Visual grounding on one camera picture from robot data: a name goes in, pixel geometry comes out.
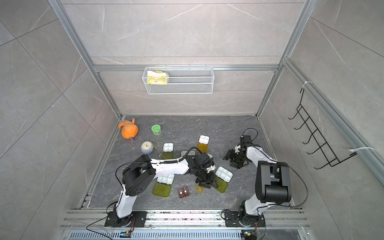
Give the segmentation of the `yellow packet in basket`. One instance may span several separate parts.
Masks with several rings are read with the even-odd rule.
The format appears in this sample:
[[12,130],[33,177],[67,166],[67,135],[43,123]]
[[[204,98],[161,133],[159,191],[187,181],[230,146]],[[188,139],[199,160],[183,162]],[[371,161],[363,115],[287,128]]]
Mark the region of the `yellow packet in basket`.
[[169,74],[160,70],[147,71],[147,85],[167,85]]

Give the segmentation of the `yellow small pillbox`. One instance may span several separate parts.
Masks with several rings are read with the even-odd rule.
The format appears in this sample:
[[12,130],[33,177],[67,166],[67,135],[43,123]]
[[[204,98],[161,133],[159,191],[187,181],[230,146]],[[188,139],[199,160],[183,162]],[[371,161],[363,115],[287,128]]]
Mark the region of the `yellow small pillbox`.
[[201,192],[204,190],[204,188],[201,187],[199,184],[197,184],[197,185],[196,185],[196,190],[197,190],[199,193],[201,193]]

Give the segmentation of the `large green six-cell pillbox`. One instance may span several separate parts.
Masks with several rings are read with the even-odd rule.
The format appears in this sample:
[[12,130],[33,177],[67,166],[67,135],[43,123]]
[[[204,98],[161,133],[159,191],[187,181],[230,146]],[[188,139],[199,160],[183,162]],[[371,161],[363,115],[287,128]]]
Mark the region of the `large green six-cell pillbox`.
[[167,198],[170,195],[174,179],[175,175],[157,177],[157,183],[153,188],[152,194],[158,197]]

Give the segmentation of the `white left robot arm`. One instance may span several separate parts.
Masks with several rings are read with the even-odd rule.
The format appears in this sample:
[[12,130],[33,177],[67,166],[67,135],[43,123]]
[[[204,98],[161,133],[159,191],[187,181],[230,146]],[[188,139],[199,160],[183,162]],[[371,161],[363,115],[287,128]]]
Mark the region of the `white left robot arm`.
[[213,158],[207,153],[189,155],[171,160],[151,159],[142,155],[123,170],[121,195],[116,204],[117,217],[123,219],[132,214],[138,195],[144,192],[153,179],[166,175],[194,175],[196,183],[205,188],[217,185]]

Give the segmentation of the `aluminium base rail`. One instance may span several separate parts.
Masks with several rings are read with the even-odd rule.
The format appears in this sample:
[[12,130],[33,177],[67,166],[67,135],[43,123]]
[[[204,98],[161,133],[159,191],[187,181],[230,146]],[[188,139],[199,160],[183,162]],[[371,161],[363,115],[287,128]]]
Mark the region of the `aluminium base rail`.
[[63,240],[313,240],[302,210],[272,209],[257,223],[240,224],[233,210],[138,210],[136,222],[106,227],[103,209],[70,210],[60,223]]

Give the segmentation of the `orange plush toy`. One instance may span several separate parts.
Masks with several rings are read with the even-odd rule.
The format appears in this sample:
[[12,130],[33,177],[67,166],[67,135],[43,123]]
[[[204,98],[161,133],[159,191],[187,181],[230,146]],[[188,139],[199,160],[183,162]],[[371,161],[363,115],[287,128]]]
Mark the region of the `orange plush toy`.
[[139,131],[138,126],[135,124],[135,119],[132,119],[132,121],[122,121],[118,127],[121,130],[122,137],[131,141],[134,140]]

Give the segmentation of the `brown small pillbox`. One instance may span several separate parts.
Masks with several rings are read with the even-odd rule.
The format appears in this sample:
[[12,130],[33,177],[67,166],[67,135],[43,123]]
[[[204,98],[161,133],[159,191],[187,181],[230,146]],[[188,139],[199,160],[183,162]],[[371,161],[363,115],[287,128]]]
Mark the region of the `brown small pillbox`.
[[179,196],[180,199],[188,197],[189,195],[190,195],[190,192],[189,192],[189,189],[188,189],[187,186],[178,189],[178,196]]

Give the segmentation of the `amber pillbox at back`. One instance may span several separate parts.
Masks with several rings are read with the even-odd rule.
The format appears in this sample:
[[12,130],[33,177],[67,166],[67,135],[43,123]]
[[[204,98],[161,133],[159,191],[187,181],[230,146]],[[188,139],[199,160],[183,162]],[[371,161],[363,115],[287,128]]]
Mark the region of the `amber pillbox at back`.
[[206,153],[208,150],[208,144],[209,144],[210,137],[205,135],[200,135],[199,142],[197,145],[197,148],[202,152]]

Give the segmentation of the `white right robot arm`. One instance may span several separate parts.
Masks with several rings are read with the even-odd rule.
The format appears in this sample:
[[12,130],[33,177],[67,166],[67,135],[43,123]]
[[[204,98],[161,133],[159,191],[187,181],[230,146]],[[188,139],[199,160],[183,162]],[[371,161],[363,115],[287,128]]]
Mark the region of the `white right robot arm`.
[[227,152],[224,160],[236,169],[253,163],[256,167],[254,195],[239,207],[239,221],[249,226],[262,217],[263,211],[272,206],[288,203],[292,199],[290,167],[278,162],[254,144],[251,136],[242,135],[240,143]]

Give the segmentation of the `grey alarm clock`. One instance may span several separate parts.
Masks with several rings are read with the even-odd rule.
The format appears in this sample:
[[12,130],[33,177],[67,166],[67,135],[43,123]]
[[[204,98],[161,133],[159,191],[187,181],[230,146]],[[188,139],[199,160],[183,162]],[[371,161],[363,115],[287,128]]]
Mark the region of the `grey alarm clock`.
[[149,155],[157,149],[156,143],[152,141],[144,141],[140,145],[140,150],[144,155]]

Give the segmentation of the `green lidded round jar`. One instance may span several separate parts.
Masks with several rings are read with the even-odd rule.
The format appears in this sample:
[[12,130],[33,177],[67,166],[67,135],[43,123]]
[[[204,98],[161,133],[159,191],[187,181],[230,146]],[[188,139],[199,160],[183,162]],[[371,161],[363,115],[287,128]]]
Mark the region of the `green lidded round jar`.
[[161,126],[156,124],[151,127],[151,130],[155,136],[160,136],[162,134]]

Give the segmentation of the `small green pillbox near clock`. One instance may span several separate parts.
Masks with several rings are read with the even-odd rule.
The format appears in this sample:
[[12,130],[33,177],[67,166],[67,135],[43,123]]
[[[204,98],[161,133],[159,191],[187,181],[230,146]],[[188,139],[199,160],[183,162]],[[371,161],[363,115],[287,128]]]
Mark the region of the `small green pillbox near clock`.
[[162,159],[163,160],[171,160],[174,158],[174,144],[173,143],[164,143],[163,145],[163,153],[162,153]]

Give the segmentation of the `black wall hook rack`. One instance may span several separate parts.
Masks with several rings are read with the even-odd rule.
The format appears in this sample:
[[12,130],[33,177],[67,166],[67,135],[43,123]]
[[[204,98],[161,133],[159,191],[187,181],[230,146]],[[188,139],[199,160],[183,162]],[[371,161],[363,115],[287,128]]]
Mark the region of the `black wall hook rack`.
[[332,149],[331,145],[329,142],[326,140],[324,134],[322,131],[319,129],[319,127],[316,125],[308,111],[304,108],[303,106],[303,98],[304,98],[304,89],[300,90],[300,102],[296,108],[295,114],[291,117],[288,118],[289,120],[301,120],[301,125],[299,127],[294,127],[294,130],[308,130],[310,135],[307,138],[307,140],[303,141],[303,145],[308,145],[309,143],[314,143],[316,144],[316,148],[312,150],[311,152],[306,152],[307,155],[311,156],[316,153],[321,153],[321,155],[325,159],[325,163],[320,166],[320,167],[314,167],[316,170],[321,170],[325,167],[335,167],[355,156],[358,154],[355,152],[352,152],[349,154],[348,157],[344,159],[340,159],[335,151]]

